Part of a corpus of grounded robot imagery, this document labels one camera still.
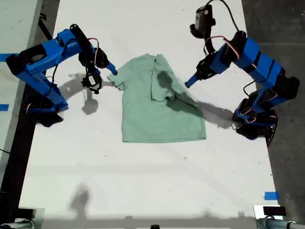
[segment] gray floor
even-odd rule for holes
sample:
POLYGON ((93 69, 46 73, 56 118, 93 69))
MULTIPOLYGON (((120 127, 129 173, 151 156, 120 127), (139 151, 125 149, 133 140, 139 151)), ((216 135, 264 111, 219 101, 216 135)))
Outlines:
MULTIPOLYGON (((53 34, 59 0, 44 0, 42 12, 53 34)), ((296 99, 276 108, 279 124, 269 146, 271 167, 280 204, 286 206, 288 219, 305 224, 305 1, 242 0, 249 36, 261 50, 279 61, 286 75, 301 81, 296 99)), ((35 43, 46 41, 37 29, 35 43)))

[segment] green t-shirt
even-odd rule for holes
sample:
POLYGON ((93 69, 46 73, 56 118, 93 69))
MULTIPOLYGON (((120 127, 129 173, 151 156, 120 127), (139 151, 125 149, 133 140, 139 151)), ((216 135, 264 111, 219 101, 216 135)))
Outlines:
POLYGON ((124 90, 124 142, 168 143, 206 138, 201 110, 163 55, 134 58, 108 79, 124 90))

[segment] white table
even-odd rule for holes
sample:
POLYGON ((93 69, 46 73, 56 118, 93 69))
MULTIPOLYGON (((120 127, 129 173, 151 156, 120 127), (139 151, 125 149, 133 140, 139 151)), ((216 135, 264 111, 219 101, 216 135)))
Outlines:
MULTIPOLYGON (((227 2, 245 30, 241 1, 227 2)), ((185 81, 204 57, 203 41, 189 32, 204 4, 61 0, 54 34, 78 24, 87 37, 99 39, 117 67, 145 53, 162 53, 185 81)), ((231 39, 235 30, 221 2, 213 2, 213 14, 213 35, 231 39)), ((223 41, 213 43, 220 47, 223 41)), ((32 142, 20 206, 45 208, 44 229, 149 228, 152 223, 255 228, 253 205, 277 204, 264 201, 264 192, 275 190, 265 139, 247 140, 212 114, 213 106, 233 112, 245 97, 242 88, 251 78, 236 66, 190 89, 210 111, 204 111, 207 139, 172 144, 122 143, 122 92, 103 87, 93 95, 97 111, 87 115, 80 74, 84 68, 77 57, 59 66, 55 82, 69 98, 69 110, 60 124, 38 125, 32 142), (238 218, 240 213, 246 218, 238 218)), ((108 74, 102 70, 103 79, 108 74)))
MULTIPOLYGON (((0 53, 20 53, 34 41, 42 0, 1 0, 0 53)), ((24 82, 11 74, 5 62, 0 62, 0 104, 8 104, 0 112, 0 148, 10 152, 23 96, 24 82)), ((0 184, 9 155, 0 151, 0 184)))

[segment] blue tape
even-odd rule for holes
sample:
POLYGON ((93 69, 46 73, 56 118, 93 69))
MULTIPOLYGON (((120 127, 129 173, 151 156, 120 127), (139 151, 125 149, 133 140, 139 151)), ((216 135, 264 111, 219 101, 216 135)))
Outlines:
POLYGON ((0 62, 5 62, 5 59, 13 54, 14 53, 0 53, 0 62))
POLYGON ((8 104, 0 104, 0 111, 8 111, 9 105, 8 104))
POLYGON ((265 192, 265 200, 278 200, 278 192, 265 192))

